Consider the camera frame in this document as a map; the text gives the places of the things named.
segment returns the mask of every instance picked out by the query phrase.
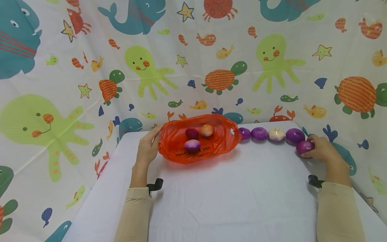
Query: green octopus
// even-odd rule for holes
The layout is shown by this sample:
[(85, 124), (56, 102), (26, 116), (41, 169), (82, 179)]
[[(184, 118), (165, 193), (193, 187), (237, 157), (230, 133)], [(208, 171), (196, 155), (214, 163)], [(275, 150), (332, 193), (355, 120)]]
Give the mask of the green octopus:
[(257, 58), (262, 64), (263, 72), (257, 81), (254, 83), (253, 91), (256, 92), (260, 88), (263, 81), (267, 78), (266, 91), (272, 91), (272, 77), (275, 76), (279, 85), (285, 88), (285, 81), (282, 77), (282, 72), (285, 71), (293, 82), (299, 84), (300, 79), (294, 74), (292, 66), (306, 65), (304, 60), (300, 59), (284, 59), (286, 50), (286, 41), (284, 36), (280, 34), (271, 34), (266, 36), (259, 42), (257, 46)]
[(152, 84), (168, 96), (168, 91), (161, 85), (160, 79), (172, 88), (178, 88), (175, 83), (165, 77), (165, 74), (172, 74), (175, 70), (172, 68), (156, 69), (151, 53), (144, 47), (136, 45), (127, 49), (125, 52), (125, 61), (128, 67), (139, 75), (141, 79), (139, 89), (137, 91), (140, 98), (144, 97), (145, 87), (148, 87), (151, 97), (154, 100), (157, 100)]
[(60, 153), (77, 165), (79, 159), (67, 147), (67, 142), (86, 146), (89, 142), (76, 135), (76, 129), (93, 129), (93, 124), (79, 122), (82, 106), (63, 118), (57, 108), (46, 98), (28, 94), (9, 102), (0, 116), (0, 130), (19, 144), (35, 144), (46, 147), (49, 153), (50, 178), (57, 182), (62, 177), (59, 165)]

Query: orange plastic bag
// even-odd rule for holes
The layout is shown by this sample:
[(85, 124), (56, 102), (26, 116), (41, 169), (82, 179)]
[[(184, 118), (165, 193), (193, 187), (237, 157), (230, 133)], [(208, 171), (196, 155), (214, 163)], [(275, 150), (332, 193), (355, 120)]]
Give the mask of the orange plastic bag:
[[(184, 143), (189, 140), (185, 135), (187, 128), (200, 131), (204, 124), (214, 127), (214, 134), (209, 138), (199, 136), (201, 148), (196, 153), (188, 153)], [(159, 152), (167, 160), (190, 164), (204, 159), (211, 159), (220, 154), (228, 153), (241, 141), (238, 125), (219, 114), (206, 114), (164, 124), (161, 130)]]

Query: yellow starfish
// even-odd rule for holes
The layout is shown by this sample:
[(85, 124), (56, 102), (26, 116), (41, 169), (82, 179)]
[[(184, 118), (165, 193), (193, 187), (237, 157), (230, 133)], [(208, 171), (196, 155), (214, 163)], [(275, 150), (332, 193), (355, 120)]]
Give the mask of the yellow starfish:
[(63, 25), (65, 26), (65, 29), (62, 30), (61, 33), (62, 34), (67, 34), (68, 35), (68, 39), (72, 43), (73, 39), (75, 38), (74, 32), (72, 30), (72, 27), (65, 20), (63, 20)]
[(188, 5), (184, 2), (182, 9), (179, 12), (177, 12), (177, 14), (182, 15), (183, 22), (185, 22), (187, 18), (194, 19), (194, 17), (192, 16), (193, 10), (194, 8), (189, 8)]

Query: blue whale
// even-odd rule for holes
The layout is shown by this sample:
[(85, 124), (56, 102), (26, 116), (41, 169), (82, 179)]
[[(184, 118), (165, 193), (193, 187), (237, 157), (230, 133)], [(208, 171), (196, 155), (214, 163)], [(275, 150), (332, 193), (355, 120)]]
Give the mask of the blue whale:
[(112, 26), (123, 34), (147, 34), (151, 31), (151, 27), (164, 14), (165, 0), (129, 0), (128, 17), (124, 23), (116, 20), (117, 5), (113, 3), (110, 6), (110, 11), (98, 7), (103, 15), (107, 16)]
[(35, 67), (34, 57), (42, 31), (39, 18), (22, 0), (0, 1), (0, 79)]
[(259, 1), (261, 2), (261, 14), (265, 19), (273, 22), (281, 22), (284, 20), (290, 22), (296, 20), (302, 12), (320, 0), (281, 0), (274, 9), (267, 7), (268, 0)]

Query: orange fish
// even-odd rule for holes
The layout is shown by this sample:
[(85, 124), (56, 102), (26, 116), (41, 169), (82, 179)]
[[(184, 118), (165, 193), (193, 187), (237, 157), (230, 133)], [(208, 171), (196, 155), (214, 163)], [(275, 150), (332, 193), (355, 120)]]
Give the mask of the orange fish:
[(117, 48), (118, 50), (120, 49), (120, 47), (117, 46), (116, 42), (113, 39), (109, 39), (109, 44), (112, 47)]
[(335, 22), (336, 29), (341, 30), (342, 33), (347, 31), (347, 29), (345, 28), (345, 22), (346, 22), (345, 18), (339, 18), (338, 20), (336, 20)]
[(196, 38), (199, 40), (200, 44), (202, 44), (204, 46), (211, 46), (216, 41), (216, 37), (213, 34), (206, 34), (204, 36), (204, 38), (202, 38), (202, 37), (200, 37), (200, 35), (198, 33)]
[(81, 69), (83, 70), (84, 66), (81, 65), (81, 64), (79, 63), (79, 60), (78, 60), (77, 58), (73, 58), (73, 59), (71, 60), (71, 62), (73, 63), (73, 65), (74, 65), (76, 68), (81, 68)]
[(378, 20), (374, 23), (372, 23), (370, 26), (367, 26), (365, 22), (365, 18), (363, 18), (363, 21), (359, 23), (361, 33), (370, 39), (377, 39), (379, 38), (380, 34), (382, 33), (383, 25)]
[(179, 34), (179, 41), (180, 41), (183, 45), (185, 45), (185, 46), (188, 45), (188, 43), (185, 42), (184, 36), (183, 36), (182, 34)]
[(248, 34), (250, 36), (253, 36), (254, 39), (256, 39), (258, 36), (255, 34), (255, 27), (254, 26), (251, 26), (248, 30), (247, 30)]

